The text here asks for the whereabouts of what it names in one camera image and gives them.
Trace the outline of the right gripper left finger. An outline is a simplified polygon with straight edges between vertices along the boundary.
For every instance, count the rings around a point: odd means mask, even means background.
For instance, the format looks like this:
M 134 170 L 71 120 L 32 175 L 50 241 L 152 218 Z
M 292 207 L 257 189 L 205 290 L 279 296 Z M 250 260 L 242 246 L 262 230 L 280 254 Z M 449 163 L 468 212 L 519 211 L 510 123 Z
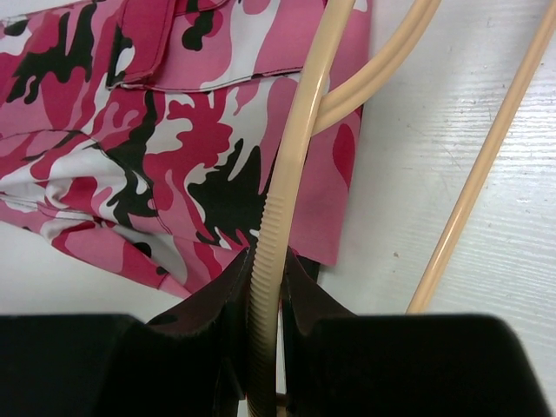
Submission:
M 243 250 L 148 322 L 126 314 L 5 315 L 4 416 L 234 416 L 245 396 Z

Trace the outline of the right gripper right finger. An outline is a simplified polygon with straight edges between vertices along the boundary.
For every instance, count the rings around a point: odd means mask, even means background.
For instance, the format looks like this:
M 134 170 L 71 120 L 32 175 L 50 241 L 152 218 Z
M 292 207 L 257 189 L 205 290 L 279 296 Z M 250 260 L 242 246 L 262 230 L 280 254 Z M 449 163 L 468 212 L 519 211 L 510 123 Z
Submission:
M 281 287 L 292 416 L 547 416 L 512 329 L 485 314 L 357 315 L 288 254 Z

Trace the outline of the pink camouflage trousers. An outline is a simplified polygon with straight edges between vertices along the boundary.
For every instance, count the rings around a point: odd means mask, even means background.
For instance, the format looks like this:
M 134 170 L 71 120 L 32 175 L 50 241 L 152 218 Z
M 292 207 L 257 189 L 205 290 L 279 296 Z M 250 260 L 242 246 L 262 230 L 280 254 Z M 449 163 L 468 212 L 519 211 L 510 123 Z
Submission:
M 1 22 L 1 219 L 186 298 L 255 244 L 322 1 L 80 1 Z

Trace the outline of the beige wooden hanger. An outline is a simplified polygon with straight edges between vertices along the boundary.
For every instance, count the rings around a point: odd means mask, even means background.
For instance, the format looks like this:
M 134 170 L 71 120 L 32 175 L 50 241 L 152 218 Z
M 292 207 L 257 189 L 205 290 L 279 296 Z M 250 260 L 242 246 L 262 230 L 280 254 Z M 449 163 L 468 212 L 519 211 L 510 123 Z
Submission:
M 381 50 L 354 76 L 326 92 L 324 87 L 354 2 L 329 1 L 326 5 L 289 111 L 255 249 L 246 388 L 251 416 L 275 416 L 278 411 L 275 371 L 280 290 L 310 139 L 370 99 L 392 77 L 420 41 L 439 6 L 437 1 L 414 2 Z M 409 314 L 422 313 L 428 307 L 554 31 L 555 5 L 550 3 L 414 291 L 407 307 Z

